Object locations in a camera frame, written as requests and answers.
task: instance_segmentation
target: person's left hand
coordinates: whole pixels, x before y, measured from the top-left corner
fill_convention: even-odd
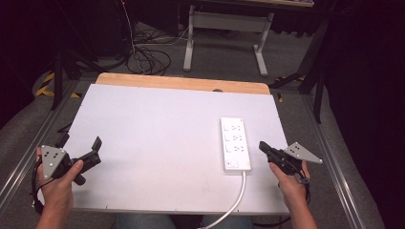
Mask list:
[[[41,148],[36,150],[37,159],[41,155]],[[74,205],[72,182],[83,167],[79,160],[62,178],[56,179],[41,188],[45,199],[45,206],[37,228],[63,228],[63,225]],[[42,164],[38,167],[37,179],[42,186],[49,182],[44,178]]]

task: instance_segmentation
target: black controller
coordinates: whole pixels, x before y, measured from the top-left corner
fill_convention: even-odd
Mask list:
[[[84,174],[89,169],[95,167],[101,162],[100,157],[98,156],[98,150],[101,147],[101,139],[96,138],[95,143],[93,144],[92,151],[80,158],[70,159],[69,154],[65,154],[62,161],[60,161],[59,166],[53,172],[52,178],[61,178],[72,168],[72,166],[79,160],[83,160],[83,168],[80,170],[80,173],[75,177],[74,182],[77,185],[83,185],[86,182],[86,179],[81,175]]]
[[[72,166],[78,161],[83,160],[83,168],[81,169],[80,173],[75,177],[74,182],[77,185],[82,185],[86,182],[86,179],[81,175],[88,171],[89,169],[95,167],[97,164],[101,162],[100,157],[98,156],[98,150],[101,147],[101,139],[99,137],[96,138],[95,143],[93,144],[92,151],[80,158],[73,158],[69,157],[69,154],[61,149],[63,147],[66,140],[69,138],[69,135],[65,135],[62,139],[62,142],[56,144],[56,147],[50,146],[42,146],[42,155],[41,158],[35,163],[33,172],[32,172],[32,198],[33,204],[32,206],[35,208],[35,211],[38,214],[42,214],[44,209],[44,205],[38,199],[38,191],[39,189],[47,185],[48,183],[52,182],[53,179],[58,179],[63,177],[71,168]],[[44,178],[50,179],[47,183],[43,184],[41,187],[36,187],[36,176],[38,167],[43,164],[44,170]]]
[[[273,162],[276,164],[285,174],[293,176],[298,174],[300,182],[306,183],[308,180],[301,174],[302,160],[296,159],[286,154],[283,150],[276,150],[271,148],[267,143],[261,141],[259,143],[259,149],[267,155],[267,162]]]

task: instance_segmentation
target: power strip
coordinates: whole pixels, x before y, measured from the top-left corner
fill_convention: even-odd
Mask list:
[[[239,117],[222,117],[224,170],[226,172],[250,171],[244,120]]]

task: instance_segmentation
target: metal frame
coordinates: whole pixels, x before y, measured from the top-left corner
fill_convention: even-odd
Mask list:
[[[259,45],[254,45],[253,50],[256,56],[257,64],[261,76],[267,76],[265,60],[262,55],[263,46],[265,45],[268,30],[270,29],[273,13],[265,17],[252,17],[241,15],[229,15],[211,12],[194,11],[195,6],[190,6],[188,16],[188,38],[187,47],[185,49],[183,69],[186,72],[191,70],[191,62],[193,58],[193,31],[194,28],[207,28],[219,30],[234,30],[234,31],[252,31],[261,32],[262,37]]]
[[[32,140],[32,143],[26,150],[25,154],[21,157],[17,166],[9,175],[6,184],[0,191],[0,218],[5,212],[7,206],[9,205],[12,197],[14,196],[15,192],[17,191],[18,187],[23,181],[25,175],[30,170],[31,165],[35,162],[36,147],[42,145],[47,136],[49,135],[49,130],[55,123],[58,115],[61,113],[64,104],[70,97],[70,94],[74,92],[77,82],[78,81],[76,80],[70,80],[66,84],[66,90],[62,100],[60,101],[60,104],[55,108],[55,110],[49,112],[44,123],[42,124],[41,128],[36,134],[35,138]]]
[[[343,175],[342,170],[340,169],[339,163],[336,156],[330,151],[330,146],[328,141],[325,138],[325,133],[322,126],[317,123],[315,117],[312,114],[312,101],[309,95],[301,96],[303,103],[305,105],[306,111],[309,114],[309,118],[315,127],[316,135],[321,143],[323,160],[328,166],[330,171],[330,177],[336,188],[337,195],[342,202],[343,209],[345,210],[346,216],[348,218],[351,228],[361,228],[365,229],[366,225],[363,222],[363,219],[360,216],[359,210],[354,202],[351,189],[346,182],[345,176]]]

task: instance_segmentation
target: hand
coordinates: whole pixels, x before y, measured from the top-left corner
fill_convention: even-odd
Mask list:
[[[284,203],[289,209],[292,228],[294,229],[317,229],[315,220],[307,205],[306,188],[304,184],[298,182],[295,176],[286,175],[274,163],[269,163],[271,171],[280,181],[280,189],[284,195]],[[309,178],[307,163],[302,162],[303,171]]]
[[[41,155],[41,148],[37,148],[36,154],[38,160]],[[72,182],[82,168],[83,161],[79,160],[62,178],[56,179],[41,188],[45,199],[45,206],[36,228],[63,228],[69,212],[74,205]],[[37,172],[39,185],[49,182],[49,180],[44,178],[43,174],[43,166],[41,164]]]
[[[288,209],[296,204],[307,204],[305,186],[298,182],[295,176],[286,175],[276,164],[269,163],[271,171],[280,181],[280,189],[284,195],[284,203]],[[307,162],[302,162],[302,168],[307,178],[310,177]]]

